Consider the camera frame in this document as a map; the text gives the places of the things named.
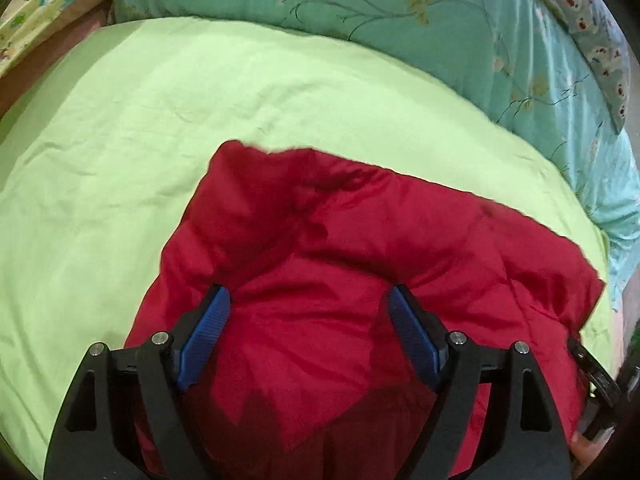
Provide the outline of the person's right hand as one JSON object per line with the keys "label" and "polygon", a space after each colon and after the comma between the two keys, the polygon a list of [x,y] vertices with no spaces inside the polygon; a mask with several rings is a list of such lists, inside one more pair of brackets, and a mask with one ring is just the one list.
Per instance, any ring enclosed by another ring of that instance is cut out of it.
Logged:
{"label": "person's right hand", "polygon": [[577,479],[599,456],[608,443],[608,438],[603,437],[593,442],[576,431],[570,438],[570,454],[574,457],[572,476]]}

